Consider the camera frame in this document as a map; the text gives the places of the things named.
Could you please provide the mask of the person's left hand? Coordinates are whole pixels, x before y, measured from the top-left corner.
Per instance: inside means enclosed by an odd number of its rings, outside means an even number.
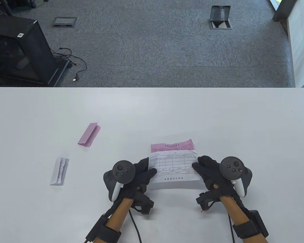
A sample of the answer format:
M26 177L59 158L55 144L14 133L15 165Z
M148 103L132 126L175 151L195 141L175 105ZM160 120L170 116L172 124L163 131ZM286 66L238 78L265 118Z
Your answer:
M157 174L157 169L149 169L148 157L140 160L138 163L135 163L134 167L136 171L134 179L121 188L119 198L133 199L136 191L138 191L138 188L143 184L148 185L150 180Z

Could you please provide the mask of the person's right hand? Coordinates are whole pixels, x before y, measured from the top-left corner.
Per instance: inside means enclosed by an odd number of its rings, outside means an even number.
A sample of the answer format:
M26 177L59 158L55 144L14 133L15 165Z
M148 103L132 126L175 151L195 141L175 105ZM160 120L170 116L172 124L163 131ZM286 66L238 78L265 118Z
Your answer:
M206 198L219 201L222 196L237 194L231 181L221 174L220 163L211 157L206 155L198 157L198 162L192 163L192 167L202 177L209 190L205 193Z

